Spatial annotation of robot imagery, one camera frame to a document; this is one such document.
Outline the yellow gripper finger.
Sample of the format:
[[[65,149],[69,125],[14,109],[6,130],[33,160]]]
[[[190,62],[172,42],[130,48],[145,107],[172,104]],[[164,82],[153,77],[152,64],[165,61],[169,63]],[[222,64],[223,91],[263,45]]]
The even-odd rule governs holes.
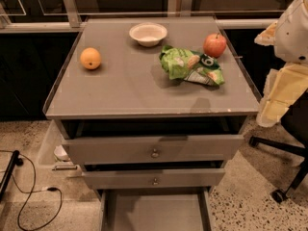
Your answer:
[[[274,45],[276,26],[277,22],[272,22],[269,27],[267,27],[254,39],[254,42],[263,46]]]
[[[280,121],[297,99],[308,90],[308,66],[286,63],[281,69],[271,69],[260,101],[257,124],[271,127]]]

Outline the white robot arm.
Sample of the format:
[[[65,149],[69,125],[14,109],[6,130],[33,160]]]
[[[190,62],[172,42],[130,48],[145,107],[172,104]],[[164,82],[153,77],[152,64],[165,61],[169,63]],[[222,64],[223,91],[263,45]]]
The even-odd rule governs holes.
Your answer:
[[[269,71],[256,117],[260,126],[271,127],[308,90],[308,0],[294,0],[254,42],[272,45],[285,62]]]

